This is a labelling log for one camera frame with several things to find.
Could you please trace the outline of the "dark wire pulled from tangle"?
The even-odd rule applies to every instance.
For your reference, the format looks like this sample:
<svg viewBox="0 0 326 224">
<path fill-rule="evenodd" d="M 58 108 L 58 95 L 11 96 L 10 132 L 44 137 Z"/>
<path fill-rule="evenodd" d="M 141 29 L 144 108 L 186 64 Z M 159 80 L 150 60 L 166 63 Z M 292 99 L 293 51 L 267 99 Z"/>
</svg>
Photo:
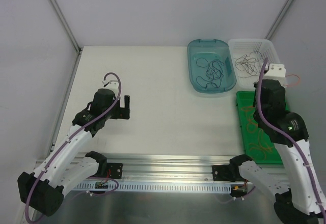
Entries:
<svg viewBox="0 0 326 224">
<path fill-rule="evenodd" d="M 259 52 L 251 52 L 244 54 L 235 59 L 235 67 L 238 71 L 244 72 L 247 76 L 256 76 L 260 72 L 261 54 Z"/>
</svg>

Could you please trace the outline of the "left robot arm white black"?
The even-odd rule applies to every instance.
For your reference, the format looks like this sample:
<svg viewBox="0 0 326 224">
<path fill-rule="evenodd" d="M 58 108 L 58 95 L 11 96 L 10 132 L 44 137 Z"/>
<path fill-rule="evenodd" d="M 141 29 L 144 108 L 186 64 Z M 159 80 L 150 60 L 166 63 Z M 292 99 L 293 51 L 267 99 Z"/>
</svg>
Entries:
<svg viewBox="0 0 326 224">
<path fill-rule="evenodd" d="M 20 174 L 18 189 L 28 223 L 33 223 L 30 208 L 42 216 L 51 216 L 60 208 L 65 196 L 84 179 L 108 176 L 107 158 L 95 151 L 87 153 L 74 167 L 69 169 L 68 165 L 107 120 L 130 118 L 130 96 L 124 96 L 124 106 L 121 106 L 120 94 L 106 88 L 98 89 L 87 107 L 76 114 L 59 146 L 32 173 Z"/>
</svg>

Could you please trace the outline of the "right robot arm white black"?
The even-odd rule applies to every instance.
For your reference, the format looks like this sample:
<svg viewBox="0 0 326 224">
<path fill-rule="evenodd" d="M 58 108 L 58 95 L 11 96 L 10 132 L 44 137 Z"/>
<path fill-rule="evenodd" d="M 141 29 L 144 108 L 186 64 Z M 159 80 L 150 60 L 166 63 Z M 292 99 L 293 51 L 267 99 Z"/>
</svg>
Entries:
<svg viewBox="0 0 326 224">
<path fill-rule="evenodd" d="M 282 223 L 325 221 L 325 195 L 310 155 L 309 135 L 303 118 L 286 109 L 285 88 L 264 79 L 257 83 L 254 119 L 278 151 L 289 185 L 274 179 L 248 155 L 230 160 L 229 176 L 251 182 L 272 202 Z"/>
</svg>

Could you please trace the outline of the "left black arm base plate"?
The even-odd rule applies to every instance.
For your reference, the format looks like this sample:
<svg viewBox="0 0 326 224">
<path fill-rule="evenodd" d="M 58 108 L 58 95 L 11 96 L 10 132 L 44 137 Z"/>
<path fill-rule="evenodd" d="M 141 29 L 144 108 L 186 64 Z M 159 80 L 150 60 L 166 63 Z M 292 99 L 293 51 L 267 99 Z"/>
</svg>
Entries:
<svg viewBox="0 0 326 224">
<path fill-rule="evenodd" d="M 102 164 L 99 166 L 95 177 L 99 178 L 112 178 L 112 179 L 121 179 L 123 173 L 123 164 L 122 163 L 109 163 Z"/>
</svg>

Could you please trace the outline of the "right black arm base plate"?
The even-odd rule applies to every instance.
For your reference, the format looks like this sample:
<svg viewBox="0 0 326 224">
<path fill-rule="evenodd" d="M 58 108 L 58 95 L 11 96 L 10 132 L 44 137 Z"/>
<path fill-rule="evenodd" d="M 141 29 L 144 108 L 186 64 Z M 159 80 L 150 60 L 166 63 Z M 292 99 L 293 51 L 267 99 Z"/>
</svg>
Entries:
<svg viewBox="0 0 326 224">
<path fill-rule="evenodd" d="M 239 170 L 231 166 L 230 164 L 213 165 L 212 177 L 214 181 L 228 181 L 228 182 L 245 181 L 245 179 L 240 176 Z"/>
</svg>

